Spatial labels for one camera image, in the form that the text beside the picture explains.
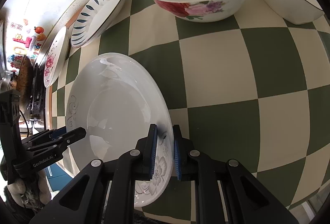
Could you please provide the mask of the left white gloved hand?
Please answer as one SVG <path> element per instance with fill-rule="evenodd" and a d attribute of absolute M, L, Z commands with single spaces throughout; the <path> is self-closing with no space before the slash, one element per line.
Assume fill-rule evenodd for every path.
<path fill-rule="evenodd" d="M 41 170 L 36 175 L 37 179 L 33 179 L 31 184 L 23 179 L 17 179 L 14 183 L 5 186 L 6 201 L 9 202 L 11 199 L 14 205 L 36 212 L 43 209 L 51 201 L 51 192 L 46 172 Z"/>

